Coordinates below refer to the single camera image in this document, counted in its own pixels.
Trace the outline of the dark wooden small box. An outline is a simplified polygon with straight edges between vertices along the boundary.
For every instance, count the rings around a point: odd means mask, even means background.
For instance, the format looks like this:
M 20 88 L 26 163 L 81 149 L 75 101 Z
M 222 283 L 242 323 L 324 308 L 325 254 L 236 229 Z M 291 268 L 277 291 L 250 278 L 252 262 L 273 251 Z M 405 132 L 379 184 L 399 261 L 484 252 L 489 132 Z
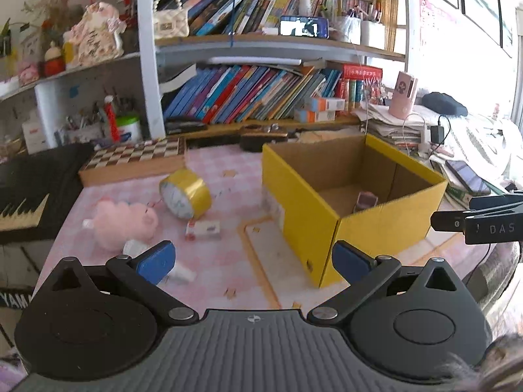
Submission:
M 242 126 L 239 131 L 239 146 L 243 151 L 259 153 L 266 143 L 287 142 L 289 132 L 277 123 L 270 125 Z

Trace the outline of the white staples box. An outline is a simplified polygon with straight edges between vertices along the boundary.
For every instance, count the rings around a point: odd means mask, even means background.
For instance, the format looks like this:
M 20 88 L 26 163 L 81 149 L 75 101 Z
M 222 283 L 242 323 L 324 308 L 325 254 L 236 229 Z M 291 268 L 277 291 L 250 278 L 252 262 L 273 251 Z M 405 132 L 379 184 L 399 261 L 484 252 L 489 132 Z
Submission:
M 188 241 L 220 238 L 220 222 L 215 220 L 190 220 L 187 223 L 184 236 Z

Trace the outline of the yellow tape roll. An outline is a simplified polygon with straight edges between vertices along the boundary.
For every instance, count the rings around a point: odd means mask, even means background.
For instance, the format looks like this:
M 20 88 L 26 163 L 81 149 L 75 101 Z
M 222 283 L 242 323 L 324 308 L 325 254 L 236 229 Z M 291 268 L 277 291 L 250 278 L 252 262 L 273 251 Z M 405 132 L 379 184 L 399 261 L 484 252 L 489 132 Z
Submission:
M 188 168 L 178 169 L 159 184 L 160 197 L 181 220 L 197 220 L 212 205 L 212 196 L 202 178 Z

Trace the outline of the pink checkered tablecloth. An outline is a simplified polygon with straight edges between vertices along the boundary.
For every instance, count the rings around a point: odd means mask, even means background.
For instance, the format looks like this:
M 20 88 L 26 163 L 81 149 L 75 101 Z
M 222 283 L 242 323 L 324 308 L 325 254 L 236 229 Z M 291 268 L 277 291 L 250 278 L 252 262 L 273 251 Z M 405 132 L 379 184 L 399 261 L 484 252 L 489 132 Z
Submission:
M 155 241 L 172 242 L 177 260 L 197 275 L 186 284 L 162 281 L 160 286 L 164 291 L 198 313 L 208 309 L 270 309 L 240 232 L 247 221 L 267 216 L 273 219 L 263 197 L 261 156 L 262 152 L 245 152 L 237 145 L 189 151 L 189 168 L 203 179 L 212 196 L 212 205 L 203 218 L 219 221 L 221 225 L 221 237 L 216 239 L 185 239 L 187 223 L 165 206 L 157 177 L 85 188 L 60 229 L 42 275 L 48 276 L 64 257 L 76 257 L 85 266 L 102 266 L 112 257 L 112 251 L 102 249 L 92 232 L 82 228 L 82 221 L 93 216 L 98 201 L 145 203 L 159 217 Z M 474 250 L 475 265 L 460 278 L 470 291 L 476 292 L 489 264 L 488 255 L 496 246 L 465 245 Z

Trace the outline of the black Yamaha keyboard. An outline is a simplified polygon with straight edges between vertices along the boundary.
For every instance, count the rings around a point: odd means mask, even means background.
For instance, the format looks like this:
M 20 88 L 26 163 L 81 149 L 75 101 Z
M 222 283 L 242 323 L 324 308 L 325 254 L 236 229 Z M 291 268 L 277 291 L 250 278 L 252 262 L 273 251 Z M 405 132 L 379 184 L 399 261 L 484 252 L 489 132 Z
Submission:
M 74 143 L 1 165 L 1 244 L 53 240 L 83 189 L 80 169 L 94 154 Z

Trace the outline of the green lid white jar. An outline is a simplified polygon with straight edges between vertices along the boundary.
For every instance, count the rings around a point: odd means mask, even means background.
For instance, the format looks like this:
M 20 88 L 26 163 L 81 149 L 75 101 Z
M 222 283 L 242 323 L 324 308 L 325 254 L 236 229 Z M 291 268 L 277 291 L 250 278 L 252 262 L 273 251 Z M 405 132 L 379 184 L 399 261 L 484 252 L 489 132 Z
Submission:
M 137 144 L 143 141 L 140 117 L 127 114 L 116 119 L 117 131 L 122 143 Z

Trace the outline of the wooden chess board box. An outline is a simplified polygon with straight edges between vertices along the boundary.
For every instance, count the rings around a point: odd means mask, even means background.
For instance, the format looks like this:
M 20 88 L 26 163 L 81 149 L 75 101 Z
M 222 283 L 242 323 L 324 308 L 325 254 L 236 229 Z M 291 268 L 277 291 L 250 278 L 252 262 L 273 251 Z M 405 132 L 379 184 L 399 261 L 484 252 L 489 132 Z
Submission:
M 93 187 L 169 174 L 185 167 L 185 150 L 183 138 L 120 144 L 96 151 L 79 176 L 84 187 Z

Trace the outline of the black power adapter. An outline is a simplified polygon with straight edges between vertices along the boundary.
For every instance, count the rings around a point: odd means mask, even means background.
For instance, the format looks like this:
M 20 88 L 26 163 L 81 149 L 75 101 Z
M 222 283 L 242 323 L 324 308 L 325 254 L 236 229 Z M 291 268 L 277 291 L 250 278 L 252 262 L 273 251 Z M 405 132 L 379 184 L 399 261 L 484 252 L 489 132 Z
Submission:
M 432 144 L 444 144 L 445 136 L 445 129 L 443 126 L 430 126 L 430 142 Z

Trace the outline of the white bookshelf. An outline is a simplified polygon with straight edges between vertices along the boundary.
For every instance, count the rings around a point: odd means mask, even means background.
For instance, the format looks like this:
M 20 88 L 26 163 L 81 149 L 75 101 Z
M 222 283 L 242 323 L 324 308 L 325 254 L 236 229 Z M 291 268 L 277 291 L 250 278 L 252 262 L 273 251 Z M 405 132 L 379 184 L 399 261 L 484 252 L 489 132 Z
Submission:
M 73 7 L 56 26 L 16 23 L 26 34 L 17 47 L 32 82 L 1 93 L 1 135 L 28 127 L 50 149 L 67 141 L 109 136 L 108 122 L 93 124 L 105 96 L 132 99 L 145 139 L 174 132 L 168 121 L 186 115 L 207 136 L 253 123 L 289 124 L 305 98 L 334 90 L 325 66 L 384 59 L 405 65 L 396 50 L 398 5 L 404 0 L 182 0 L 188 37 L 155 40 L 154 0 L 121 0 L 122 57 L 79 66 L 67 39 L 85 8 Z M 321 17 L 329 38 L 280 36 L 282 16 Z

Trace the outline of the pink plush pig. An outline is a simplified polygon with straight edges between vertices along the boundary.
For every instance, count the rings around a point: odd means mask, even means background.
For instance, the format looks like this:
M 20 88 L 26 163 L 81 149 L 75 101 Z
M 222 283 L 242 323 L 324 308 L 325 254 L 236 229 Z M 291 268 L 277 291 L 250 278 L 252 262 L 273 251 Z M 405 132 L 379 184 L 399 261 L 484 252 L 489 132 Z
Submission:
M 103 199 L 97 202 L 91 219 L 82 228 L 92 232 L 105 251 L 122 251 L 126 242 L 150 242 L 159 226 L 159 217 L 146 204 L 129 204 Z

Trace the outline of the yellow cardboard box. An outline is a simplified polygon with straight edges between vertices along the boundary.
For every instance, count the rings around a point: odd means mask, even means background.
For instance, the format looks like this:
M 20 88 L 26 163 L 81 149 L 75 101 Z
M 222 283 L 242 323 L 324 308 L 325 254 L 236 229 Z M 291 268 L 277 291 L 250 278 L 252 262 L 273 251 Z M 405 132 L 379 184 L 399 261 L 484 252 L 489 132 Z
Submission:
M 341 279 L 331 263 L 337 241 L 377 257 L 423 240 L 447 187 L 374 136 L 266 144 L 261 156 L 264 201 L 316 287 Z

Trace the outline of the white quilted handbag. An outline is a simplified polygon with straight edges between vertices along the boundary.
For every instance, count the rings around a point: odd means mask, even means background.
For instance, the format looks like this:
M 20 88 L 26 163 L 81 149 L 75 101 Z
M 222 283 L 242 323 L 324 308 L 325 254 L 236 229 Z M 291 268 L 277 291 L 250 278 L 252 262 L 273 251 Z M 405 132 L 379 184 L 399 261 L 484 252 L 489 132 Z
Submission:
M 190 34 L 188 10 L 183 7 L 182 0 L 171 0 L 177 8 L 158 10 L 162 0 L 154 0 L 152 6 L 153 33 L 155 40 L 188 37 Z

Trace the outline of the smartphone on books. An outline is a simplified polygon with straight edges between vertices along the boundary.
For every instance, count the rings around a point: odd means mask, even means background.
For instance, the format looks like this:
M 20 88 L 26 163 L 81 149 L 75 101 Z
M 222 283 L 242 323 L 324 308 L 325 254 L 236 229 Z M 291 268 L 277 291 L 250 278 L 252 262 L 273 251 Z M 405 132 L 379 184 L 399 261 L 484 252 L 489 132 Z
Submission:
M 445 166 L 464 185 L 472 196 L 488 196 L 491 192 L 486 181 L 479 177 L 465 161 L 447 160 Z

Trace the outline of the white spray bottle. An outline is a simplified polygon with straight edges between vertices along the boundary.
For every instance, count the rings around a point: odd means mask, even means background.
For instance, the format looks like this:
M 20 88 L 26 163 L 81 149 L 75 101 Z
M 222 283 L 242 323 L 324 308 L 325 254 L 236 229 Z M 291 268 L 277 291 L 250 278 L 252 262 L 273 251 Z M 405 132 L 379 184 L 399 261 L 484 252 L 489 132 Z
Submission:
M 162 281 L 186 284 L 196 279 L 196 272 L 177 260 L 177 251 L 170 241 L 148 245 L 129 240 L 123 247 L 123 254 L 132 258 L 134 270 L 154 285 Z

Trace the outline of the red tassel ornament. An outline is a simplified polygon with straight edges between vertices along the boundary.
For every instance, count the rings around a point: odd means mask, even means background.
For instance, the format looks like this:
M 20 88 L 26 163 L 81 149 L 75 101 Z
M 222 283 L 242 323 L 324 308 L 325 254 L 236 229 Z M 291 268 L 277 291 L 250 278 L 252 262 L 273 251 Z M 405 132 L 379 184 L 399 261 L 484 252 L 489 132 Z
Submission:
M 104 110 L 108 119 L 110 136 L 114 142 L 121 140 L 120 133 L 117 126 L 117 118 L 113 107 L 113 96 L 107 95 L 104 100 Z

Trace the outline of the smartphone on shelf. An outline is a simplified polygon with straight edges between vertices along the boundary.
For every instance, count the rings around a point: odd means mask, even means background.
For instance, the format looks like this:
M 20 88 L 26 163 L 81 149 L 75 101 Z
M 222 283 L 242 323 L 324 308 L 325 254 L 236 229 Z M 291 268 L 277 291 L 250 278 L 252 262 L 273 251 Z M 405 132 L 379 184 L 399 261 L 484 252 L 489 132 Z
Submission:
M 329 38 L 329 21 L 321 17 L 282 16 L 279 20 L 280 36 Z

